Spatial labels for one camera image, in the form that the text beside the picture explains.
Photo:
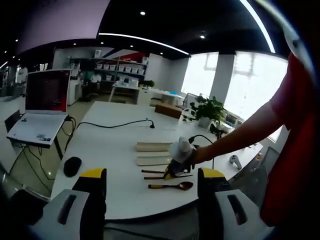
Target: black ceiling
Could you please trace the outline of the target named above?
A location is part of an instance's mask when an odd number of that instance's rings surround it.
[[[63,41],[31,49],[12,59],[15,39],[23,26],[23,18],[39,0],[9,2],[9,18],[1,16],[7,36],[1,41],[0,65],[5,61],[18,58],[38,62],[49,61],[54,47],[70,48],[73,43],[79,46],[101,46],[150,52],[169,59],[186,57],[176,50],[132,38],[119,36],[98,36],[95,40]],[[275,51],[278,55],[288,56],[289,49],[283,34],[275,21],[256,3],[251,5],[264,23]],[[269,53],[267,42],[247,9],[239,0],[197,0],[197,1],[151,1],[151,0],[111,0],[101,21],[100,33],[125,34],[158,41],[190,54],[236,50]]]

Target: ceiling light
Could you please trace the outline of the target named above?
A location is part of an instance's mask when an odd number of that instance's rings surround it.
[[[4,65],[6,65],[8,62],[6,61],[4,64],[2,64],[2,66],[0,66],[0,69],[2,69],[2,67],[4,66]]]
[[[159,44],[159,45],[165,46],[165,47],[167,47],[167,48],[176,50],[176,51],[178,51],[178,52],[180,52],[180,53],[189,55],[189,53],[187,53],[186,51],[182,51],[182,50],[180,50],[180,49],[178,49],[178,48],[176,48],[176,47],[174,47],[174,46],[170,46],[170,45],[167,45],[167,44],[158,42],[158,41],[153,41],[153,40],[146,39],[146,38],[139,37],[139,36],[131,36],[131,35],[125,35],[125,34],[118,34],[118,33],[104,33],[104,32],[99,33],[99,35],[104,35],[104,36],[118,36],[118,37],[126,37],[126,38],[132,38],[132,39],[139,39],[139,40],[147,41],[147,42],[150,42],[150,43]]]
[[[239,0],[243,6],[245,6],[245,8],[248,10],[248,12],[251,14],[251,16],[253,17],[253,19],[255,20],[255,22],[258,24],[269,48],[270,48],[270,51],[275,54],[276,51],[275,51],[275,48],[274,48],[274,45],[272,44],[272,41],[271,41],[271,38],[267,32],[267,29],[265,27],[265,25],[262,23],[260,17],[258,16],[258,14],[256,13],[256,11],[253,9],[253,7],[250,5],[249,2],[247,2],[247,0]]]

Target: window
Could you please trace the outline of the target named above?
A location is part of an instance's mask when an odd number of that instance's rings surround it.
[[[192,55],[186,68],[181,92],[209,98],[218,63],[218,52]]]
[[[279,88],[288,61],[255,52],[237,52],[232,77],[225,99],[225,108],[247,120],[268,102]],[[269,137],[276,141],[281,127]]]

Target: laptop screen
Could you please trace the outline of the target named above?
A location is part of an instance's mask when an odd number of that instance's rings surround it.
[[[29,73],[25,110],[66,112],[70,73],[70,69]]]

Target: laptop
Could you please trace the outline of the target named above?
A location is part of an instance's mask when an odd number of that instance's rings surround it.
[[[26,84],[25,114],[7,138],[49,148],[67,117],[71,69],[30,72]]]

